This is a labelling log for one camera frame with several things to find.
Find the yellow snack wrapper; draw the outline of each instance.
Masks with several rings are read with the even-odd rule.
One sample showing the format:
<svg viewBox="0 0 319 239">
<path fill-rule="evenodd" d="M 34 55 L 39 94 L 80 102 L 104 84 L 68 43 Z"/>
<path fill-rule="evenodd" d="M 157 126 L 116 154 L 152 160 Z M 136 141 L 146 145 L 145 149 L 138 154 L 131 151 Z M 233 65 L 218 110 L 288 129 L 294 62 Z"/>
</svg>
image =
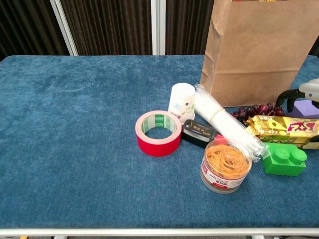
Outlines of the yellow snack wrapper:
<svg viewBox="0 0 319 239">
<path fill-rule="evenodd" d="M 310 139 L 319 135 L 319 119 L 254 116 L 245 122 L 246 130 L 263 142 L 290 143 L 303 149 L 319 149 Z"/>
</svg>

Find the white paper cup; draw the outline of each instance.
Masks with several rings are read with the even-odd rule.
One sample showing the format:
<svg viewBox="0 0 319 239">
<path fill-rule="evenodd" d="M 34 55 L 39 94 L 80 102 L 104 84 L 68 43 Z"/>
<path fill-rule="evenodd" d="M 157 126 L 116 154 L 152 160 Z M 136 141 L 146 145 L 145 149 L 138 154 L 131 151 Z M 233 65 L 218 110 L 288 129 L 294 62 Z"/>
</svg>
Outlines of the white paper cup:
<svg viewBox="0 0 319 239">
<path fill-rule="evenodd" d="M 171 88 L 168 111 L 173 113 L 181 124 L 195 118 L 195 88 L 188 83 L 177 83 Z"/>
</svg>

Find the green lego block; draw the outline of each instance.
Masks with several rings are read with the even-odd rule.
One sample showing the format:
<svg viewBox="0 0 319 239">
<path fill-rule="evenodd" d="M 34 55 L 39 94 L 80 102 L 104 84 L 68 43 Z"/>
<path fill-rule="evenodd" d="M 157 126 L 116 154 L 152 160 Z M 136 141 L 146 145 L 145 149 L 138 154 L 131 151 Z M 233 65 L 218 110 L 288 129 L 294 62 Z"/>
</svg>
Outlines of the green lego block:
<svg viewBox="0 0 319 239">
<path fill-rule="evenodd" d="M 305 168 L 307 155 L 293 144 L 265 143 L 270 156 L 262 160 L 266 174 L 298 176 Z"/>
</svg>

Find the brown paper bag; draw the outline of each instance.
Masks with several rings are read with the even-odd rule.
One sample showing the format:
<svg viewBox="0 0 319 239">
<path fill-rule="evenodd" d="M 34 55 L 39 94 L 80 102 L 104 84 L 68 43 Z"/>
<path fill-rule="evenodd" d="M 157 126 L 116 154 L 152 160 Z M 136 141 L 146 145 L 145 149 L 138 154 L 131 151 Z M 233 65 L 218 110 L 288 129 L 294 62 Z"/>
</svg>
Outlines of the brown paper bag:
<svg viewBox="0 0 319 239">
<path fill-rule="evenodd" d="M 224 107 L 276 101 L 319 35 L 319 0 L 215 0 L 201 84 Z"/>
</svg>

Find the table edge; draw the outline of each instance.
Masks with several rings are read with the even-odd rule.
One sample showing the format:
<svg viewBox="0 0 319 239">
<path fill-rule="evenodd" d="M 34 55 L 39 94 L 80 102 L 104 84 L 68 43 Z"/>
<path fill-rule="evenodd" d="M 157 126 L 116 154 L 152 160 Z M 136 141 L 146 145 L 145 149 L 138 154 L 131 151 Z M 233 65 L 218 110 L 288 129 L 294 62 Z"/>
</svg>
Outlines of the table edge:
<svg viewBox="0 0 319 239">
<path fill-rule="evenodd" d="M 0 236 L 317 236 L 319 228 L 212 228 L 212 229 L 0 229 Z"/>
</svg>

